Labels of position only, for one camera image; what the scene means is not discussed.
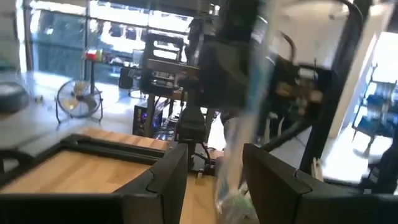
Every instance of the tile floor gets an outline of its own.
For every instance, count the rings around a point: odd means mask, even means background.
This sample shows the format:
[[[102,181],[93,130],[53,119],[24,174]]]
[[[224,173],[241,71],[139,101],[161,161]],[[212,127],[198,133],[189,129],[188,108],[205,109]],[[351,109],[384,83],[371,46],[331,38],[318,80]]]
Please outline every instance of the tile floor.
[[[0,78],[15,80],[15,74],[5,73]],[[120,90],[117,86],[97,83],[96,86],[103,91],[104,98],[102,122],[71,119],[58,125],[55,118],[54,96],[69,78],[34,72],[23,74],[18,79],[28,87],[31,95],[43,95],[44,102],[31,103],[26,109],[0,121],[0,148],[19,146],[22,151],[32,155],[40,153],[61,138],[79,132],[84,127],[131,133],[134,105],[142,100],[129,97],[126,90]],[[309,134],[310,130],[306,130],[298,136],[298,139],[293,139],[272,152],[273,155],[298,167]],[[366,171],[367,160],[358,156],[356,151],[364,151],[369,139],[357,134],[355,140],[351,142],[352,136],[353,131],[347,128],[338,139],[328,140],[322,155],[325,177],[358,182]],[[382,154],[390,143],[389,139],[377,138],[371,154]],[[222,149],[224,145],[223,127],[221,121],[217,119],[211,127],[209,146]],[[10,169],[15,163],[9,162],[6,165],[6,168]]]

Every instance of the blue shelving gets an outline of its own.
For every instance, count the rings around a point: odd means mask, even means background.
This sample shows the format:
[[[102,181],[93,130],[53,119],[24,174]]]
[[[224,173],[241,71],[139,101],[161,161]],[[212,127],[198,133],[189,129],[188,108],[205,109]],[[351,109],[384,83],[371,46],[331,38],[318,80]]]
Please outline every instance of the blue shelving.
[[[370,150],[376,136],[392,138],[394,127],[398,121],[398,103],[392,100],[397,81],[394,83],[375,81],[373,75],[376,68],[377,65],[373,67],[371,79],[364,96],[360,99],[358,111],[352,124],[352,128],[355,130],[354,137],[358,131],[371,137],[367,151]],[[371,83],[376,84],[376,91],[374,94],[368,95]],[[362,116],[358,125],[355,126],[361,108],[367,109],[367,115]]]

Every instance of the desk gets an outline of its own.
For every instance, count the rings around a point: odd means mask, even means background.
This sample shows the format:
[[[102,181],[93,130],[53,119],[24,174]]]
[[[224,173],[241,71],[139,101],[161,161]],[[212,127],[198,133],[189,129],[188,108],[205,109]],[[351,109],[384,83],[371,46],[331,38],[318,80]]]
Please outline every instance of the desk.
[[[169,143],[101,129],[86,129],[82,134],[107,141],[166,150]],[[211,157],[222,156],[211,151]],[[0,189],[0,193],[110,193],[136,178],[149,166],[116,159],[62,151],[40,166]],[[189,175],[181,214],[181,224],[216,223],[215,177]]]
[[[93,60],[90,58],[85,57],[85,61],[90,63],[90,77],[87,77],[87,74],[85,72],[84,80],[89,80],[91,86],[95,86],[95,65],[96,64],[102,64],[102,65],[109,65],[109,66],[116,66],[122,68],[127,68],[127,69],[136,69],[140,70],[138,68],[138,64],[135,67],[130,67],[130,66],[125,66],[122,63],[111,63],[111,62],[106,62],[106,61],[100,61],[100,60]],[[119,87],[121,87],[121,77],[119,77]]]

